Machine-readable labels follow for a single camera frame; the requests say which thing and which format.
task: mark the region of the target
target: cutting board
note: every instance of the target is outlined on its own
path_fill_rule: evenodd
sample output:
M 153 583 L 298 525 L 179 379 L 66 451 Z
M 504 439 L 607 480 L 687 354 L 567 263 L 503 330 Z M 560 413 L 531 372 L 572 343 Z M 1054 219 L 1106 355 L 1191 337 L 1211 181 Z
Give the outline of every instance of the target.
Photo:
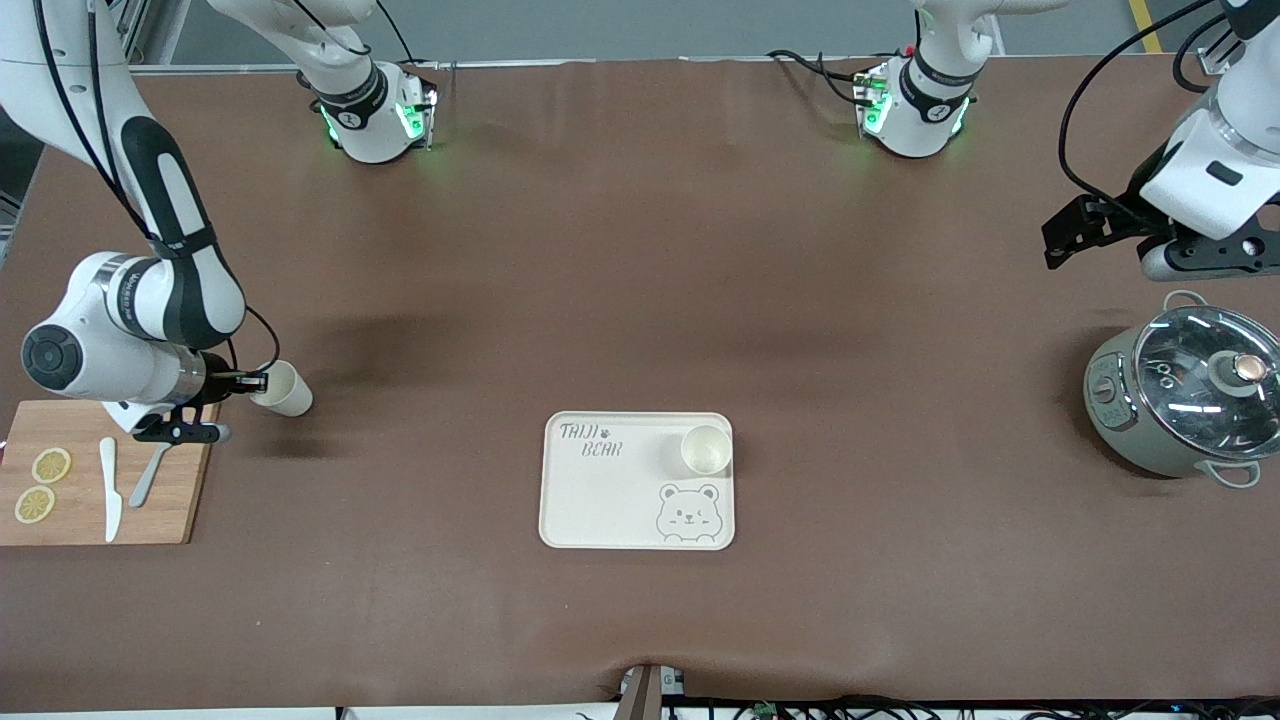
M 205 420 L 218 406 L 205 409 Z M 151 495 L 142 507 L 129 507 L 129 495 L 151 461 L 155 443 L 138 442 L 122 430 L 102 405 L 87 400 L 35 400 L 18 405 L 9 445 L 0 462 L 0 546 L 106 544 L 106 502 L 97 445 L 116 443 L 115 489 L 124 496 L 120 532 L 111 544 L 178 544 L 191 537 L 209 446 L 174 447 L 160 464 Z M 38 484 L 31 464 L 50 447 L 70 452 L 72 469 L 50 484 L 56 500 L 44 520 L 24 525 L 14 516 L 18 496 Z

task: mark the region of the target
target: white robotic arm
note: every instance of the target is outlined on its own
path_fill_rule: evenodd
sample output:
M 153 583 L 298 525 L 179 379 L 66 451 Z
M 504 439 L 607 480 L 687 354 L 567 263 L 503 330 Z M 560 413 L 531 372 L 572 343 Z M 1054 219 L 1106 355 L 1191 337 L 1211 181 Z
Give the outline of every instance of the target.
M 387 163 L 430 146 L 435 87 L 375 63 L 351 29 L 375 0 L 209 0 L 288 55 L 320 101 L 334 145 L 361 163 Z
M 942 150 L 969 108 L 969 94 L 991 56 L 993 18 L 1065 6 L 1069 0 L 910 0 L 919 45 L 856 78 L 864 135 L 892 152 L 925 158 Z
M 23 366 L 46 389 L 101 401 L 138 437 L 224 439 L 225 428 L 163 418 L 265 388 L 262 373 L 233 373 L 207 352 L 239 328 L 244 296 L 182 151 L 129 77 L 106 4 L 0 0 L 0 106 L 97 168 L 155 254 L 82 260 L 52 315 L 27 333 Z M 161 425 L 173 432 L 147 437 Z
M 1082 250 L 1146 237 L 1138 255 L 1155 281 L 1280 273 L 1280 232 L 1258 217 L 1280 205 L 1280 0 L 1220 4 L 1244 56 L 1192 105 L 1124 193 L 1082 195 L 1044 223 L 1050 269 Z

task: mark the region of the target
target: green led light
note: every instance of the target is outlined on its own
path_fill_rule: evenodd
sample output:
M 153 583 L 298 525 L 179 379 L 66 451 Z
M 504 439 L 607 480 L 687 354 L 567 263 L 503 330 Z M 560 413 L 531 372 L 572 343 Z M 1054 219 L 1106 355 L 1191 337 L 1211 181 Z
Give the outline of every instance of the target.
M 329 140 L 332 140 L 334 145 L 340 145 L 340 141 L 338 140 L 338 131 L 333 127 L 333 119 L 329 117 L 328 110 L 323 106 L 320 108 L 320 117 L 324 118 L 324 124 L 329 128 Z
M 964 104 L 960 105 L 960 109 L 956 110 L 956 124 L 951 126 L 951 135 L 960 132 L 960 128 L 964 127 L 964 111 L 968 109 L 969 99 L 966 97 Z
M 397 104 L 396 108 L 401 114 L 401 123 L 404 126 L 404 133 L 408 135 L 410 140 L 417 140 L 422 137 L 426 132 L 422 128 L 422 113 L 413 109 L 412 105 Z
M 888 115 L 892 100 L 893 97 L 886 92 L 867 110 L 867 132 L 877 133 L 884 127 L 884 118 Z

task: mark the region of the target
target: black cable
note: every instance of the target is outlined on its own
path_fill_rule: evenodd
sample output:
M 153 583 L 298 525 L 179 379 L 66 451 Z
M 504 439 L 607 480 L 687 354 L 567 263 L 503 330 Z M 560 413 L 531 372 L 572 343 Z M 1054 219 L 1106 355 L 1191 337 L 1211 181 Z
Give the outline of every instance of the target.
M 280 336 L 275 334 L 275 328 L 271 327 L 271 323 L 266 322 L 266 318 L 264 318 L 261 313 L 259 313 L 250 305 L 246 305 L 244 310 L 250 315 L 257 318 L 257 322 L 261 323 L 262 327 L 266 329 L 268 334 L 271 336 L 271 343 L 275 346 L 275 350 L 271 351 L 271 359 L 268 360 L 266 365 L 262 365 L 256 370 L 257 373 L 265 373 L 271 365 L 275 365 L 276 361 L 280 360 Z
M 396 40 L 401 41 L 401 47 L 404 49 L 404 59 L 401 63 L 426 63 L 426 60 L 413 55 L 413 51 L 408 49 L 408 42 L 404 42 L 404 36 L 399 31 L 399 26 L 396 24 L 396 18 L 387 10 L 387 5 L 383 5 L 383 0 L 378 0 L 378 9 L 383 12 L 383 17 L 387 18 L 387 23 L 392 26 L 392 31 L 396 33 Z
M 1225 13 L 1220 13 L 1217 17 L 1210 18 L 1208 22 L 1193 29 L 1192 33 L 1187 36 L 1187 40 L 1183 41 L 1181 46 L 1178 47 L 1178 53 L 1174 53 L 1174 82 L 1178 83 L 1178 87 L 1181 87 L 1183 90 L 1187 90 L 1189 92 L 1201 92 L 1201 94 L 1208 90 L 1207 85 L 1201 85 L 1198 82 L 1192 82 L 1187 79 L 1187 74 L 1183 72 L 1183 60 L 1187 59 L 1187 53 L 1192 49 L 1192 45 L 1194 45 L 1197 40 L 1199 40 L 1199 36 L 1212 29 L 1213 26 L 1225 22 L 1226 22 Z
M 1254 698 L 1240 698 L 1244 705 L 1240 706 L 1238 716 L 1243 717 L 1252 710 L 1261 710 L 1266 715 L 1270 715 L 1272 720 L 1280 720 L 1280 706 L 1276 701 L 1280 698 L 1275 697 L 1254 697 Z
M 111 151 L 109 140 L 110 131 L 106 127 L 106 109 L 102 106 L 102 68 L 97 59 L 97 10 L 96 4 L 90 6 L 88 15 L 88 72 L 93 86 L 93 105 L 97 110 L 97 129 L 102 138 L 102 151 L 106 154 L 106 165 L 111 170 L 113 191 L 115 197 L 124 201 L 124 190 L 120 188 L 120 172 L 115 167 L 115 152 Z
M 879 703 L 882 707 L 896 707 L 899 710 L 905 710 L 906 714 L 911 716 L 911 720 L 915 720 L 915 711 L 916 710 L 919 710 L 920 712 L 925 714 L 929 717 L 929 720 L 942 720 L 942 717 L 940 717 L 938 714 L 934 712 L 933 710 L 931 710 L 931 708 L 928 708 L 928 707 L 925 707 L 925 706 L 923 706 L 923 705 L 920 705 L 918 702 L 910 701 L 910 700 L 897 700 L 897 698 L 884 697 L 884 696 L 877 696 L 877 694 L 859 696 L 858 700 L 868 702 L 868 703 L 873 703 L 873 702 L 874 703 Z
M 1116 712 L 1115 715 L 1111 715 L 1111 720 L 1120 720 L 1121 717 L 1126 717 L 1129 715 L 1133 715 L 1134 712 L 1140 712 L 1144 707 L 1155 705 L 1155 703 L 1156 703 L 1156 701 L 1153 701 L 1153 700 L 1139 702 L 1138 705 L 1130 707 L 1129 710 L 1124 710 L 1124 711 Z
M 819 76 L 824 74 L 822 72 L 822 68 L 819 68 L 818 65 L 810 63 L 803 55 L 792 53 L 791 50 L 774 50 L 773 53 L 769 53 L 768 56 L 773 58 L 774 60 L 778 59 L 778 58 L 787 58 L 788 60 L 795 60 L 796 64 L 799 64 L 801 68 L 804 68 L 804 69 L 806 69 L 806 70 L 809 70 L 812 73 L 817 73 Z M 826 74 L 829 74 L 835 79 L 842 79 L 845 82 L 854 82 L 854 76 L 851 76 L 851 74 L 832 73 L 832 72 L 827 72 Z
M 227 338 L 227 354 L 232 356 L 232 370 L 239 370 L 239 357 L 236 356 L 236 343 Z
M 877 708 L 872 710 L 870 712 L 864 712 L 863 715 L 859 715 L 858 720 L 867 720 L 868 717 L 874 717 L 874 716 L 879 715 L 881 712 L 883 712 L 884 715 L 888 715 L 893 720 L 906 720 L 905 717 L 902 717 L 901 715 L 899 715 L 892 707 L 877 707 Z
M 111 181 L 111 176 L 108 174 L 106 168 L 102 167 L 101 160 L 97 158 L 97 152 L 93 151 L 93 146 L 88 141 L 88 136 L 84 135 L 84 128 L 81 126 L 79 117 L 76 114 L 76 109 L 72 106 L 70 99 L 67 97 L 67 87 L 63 85 L 63 74 L 58 70 L 58 60 L 54 58 L 54 47 L 49 40 L 49 27 L 45 23 L 45 3 L 44 0 L 32 0 L 32 6 L 36 10 L 36 31 L 40 35 L 40 49 L 45 55 L 45 65 L 49 68 L 49 78 L 54 83 L 54 90 L 58 92 L 58 100 L 63 105 L 63 111 L 67 113 L 67 120 L 70 123 L 72 129 L 76 131 L 76 137 L 81 141 L 81 147 L 84 149 L 84 154 L 88 155 L 90 163 L 97 174 L 102 177 L 102 182 L 106 187 L 111 188 L 111 193 L 119 197 L 115 191 L 115 183 Z M 106 143 L 106 137 L 102 137 L 104 145 Z M 138 215 L 137 210 L 133 209 L 128 202 L 124 204 L 124 210 L 129 214 L 129 219 L 133 224 L 138 225 L 142 234 L 151 236 L 147 231 L 146 222 Z
M 840 97 L 845 102 L 850 102 L 860 108 L 872 106 L 870 100 L 863 100 L 860 97 L 854 97 L 852 95 L 845 95 L 844 92 L 840 91 L 838 87 L 836 87 L 836 83 L 831 79 L 831 73 L 827 72 L 827 65 L 822 64 L 822 53 L 818 53 L 818 69 L 822 70 L 822 77 L 827 78 L 827 87 L 829 87 L 831 91 L 835 92 L 837 97 Z
M 333 44 L 337 45 L 338 47 L 342 47 L 343 50 L 351 53 L 352 55 L 369 55 L 370 53 L 374 51 L 374 49 L 370 47 L 367 44 L 365 45 L 364 50 L 352 50 L 351 47 L 347 47 L 346 44 L 343 44 L 340 40 L 334 37 L 332 32 L 329 32 L 328 26 L 320 22 L 320 18 L 315 17 L 315 14 L 306 5 L 302 4 L 302 0 L 293 0 L 293 4 L 297 5 L 300 10 L 306 13 L 306 15 L 311 18 L 311 22 L 314 22 L 316 26 L 320 27 L 320 32 L 328 35 L 329 40 L 332 40 Z
M 1106 200 L 1111 205 L 1120 209 L 1124 214 L 1133 218 L 1139 225 L 1152 231 L 1160 228 L 1153 228 L 1151 223 L 1140 218 L 1137 213 L 1134 213 L 1129 208 L 1121 205 L 1115 197 L 1111 197 L 1101 188 L 1085 182 L 1084 178 L 1082 178 L 1080 176 L 1075 174 L 1074 170 L 1071 170 L 1071 165 L 1066 160 L 1066 137 L 1068 137 L 1068 131 L 1071 127 L 1071 114 L 1075 113 L 1075 105 L 1079 104 L 1080 97 L 1084 95 L 1084 91 L 1089 87 L 1089 83 L 1093 82 L 1093 78 L 1098 77 L 1098 73 L 1101 73 L 1103 68 L 1111 64 L 1111 60 L 1115 60 L 1117 56 L 1120 56 L 1121 53 L 1124 53 L 1132 45 L 1137 45 L 1138 42 L 1140 42 L 1143 37 L 1147 37 L 1148 35 L 1158 31 L 1160 28 L 1166 27 L 1215 1 L 1216 0 L 1196 0 L 1190 5 L 1183 8 L 1181 10 L 1171 13 L 1166 15 L 1164 19 L 1152 23 L 1151 27 L 1135 32 L 1128 40 L 1117 45 L 1115 50 L 1107 53 L 1101 60 L 1098 60 L 1096 65 L 1093 65 L 1093 69 L 1091 69 L 1088 74 L 1084 76 L 1084 79 L 1080 81 L 1080 85 L 1075 88 L 1075 92 L 1071 94 L 1071 99 L 1066 102 L 1066 110 L 1062 113 L 1062 126 L 1061 128 L 1059 128 L 1059 135 L 1057 135 L 1057 164 L 1062 168 L 1062 174 L 1065 174 L 1066 178 L 1073 183 L 1075 183 L 1080 190 L 1084 190 L 1085 192 L 1089 192 L 1096 197 Z
M 1234 29 L 1226 28 L 1226 32 L 1224 32 L 1222 35 L 1220 35 L 1219 38 L 1213 41 L 1213 45 L 1210 45 L 1208 49 L 1204 50 L 1204 54 L 1206 55 L 1212 55 L 1213 51 L 1217 50 L 1217 46 L 1221 45 L 1221 44 L 1224 44 L 1224 42 L 1226 42 L 1226 38 L 1231 37 L 1231 35 L 1234 35 L 1234 33 L 1235 33 Z

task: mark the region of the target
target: knife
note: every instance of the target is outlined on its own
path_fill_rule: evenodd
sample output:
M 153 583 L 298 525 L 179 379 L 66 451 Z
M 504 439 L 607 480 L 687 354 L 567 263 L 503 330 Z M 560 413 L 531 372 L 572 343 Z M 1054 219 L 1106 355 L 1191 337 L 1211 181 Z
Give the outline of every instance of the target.
M 97 450 L 102 456 L 102 488 L 106 491 L 106 542 L 114 542 L 115 533 L 120 530 L 120 511 L 124 509 L 124 498 L 115 492 L 115 438 L 102 438 Z
M 164 460 L 164 454 L 173 450 L 173 445 L 168 442 L 161 442 L 156 446 L 156 451 L 151 455 L 151 462 L 147 462 L 147 469 L 142 471 L 142 477 L 138 478 L 138 484 L 133 487 L 133 495 L 129 496 L 129 507 L 142 507 L 147 501 L 147 493 L 151 492 L 151 483 L 156 479 L 156 473 L 160 470 L 160 461 Z

